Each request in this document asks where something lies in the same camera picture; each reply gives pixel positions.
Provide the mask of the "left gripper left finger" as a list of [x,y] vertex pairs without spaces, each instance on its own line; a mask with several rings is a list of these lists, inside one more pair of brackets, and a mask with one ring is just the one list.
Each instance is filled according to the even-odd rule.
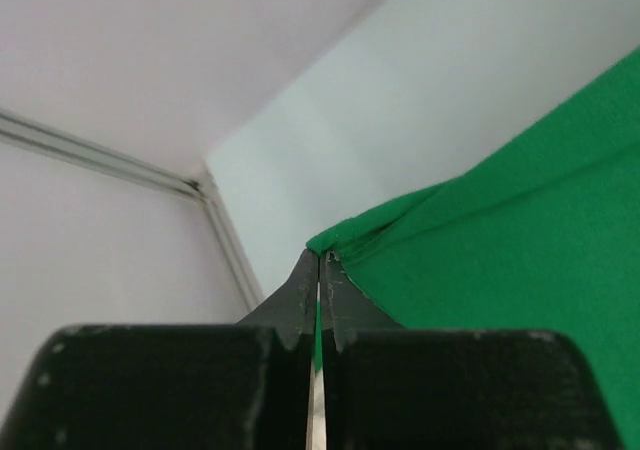
[[233,325],[76,325],[36,353],[5,449],[307,449],[319,259]]

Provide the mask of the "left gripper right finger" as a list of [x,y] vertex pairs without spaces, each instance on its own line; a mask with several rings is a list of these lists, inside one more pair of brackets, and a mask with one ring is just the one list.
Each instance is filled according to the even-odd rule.
[[331,449],[620,449],[591,367],[546,330],[410,330],[319,267]]

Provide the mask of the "green t shirt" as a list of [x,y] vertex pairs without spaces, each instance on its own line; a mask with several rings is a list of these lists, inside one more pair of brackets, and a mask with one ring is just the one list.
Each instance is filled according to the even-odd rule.
[[639,55],[465,174],[314,236],[410,328],[546,328],[639,445]]

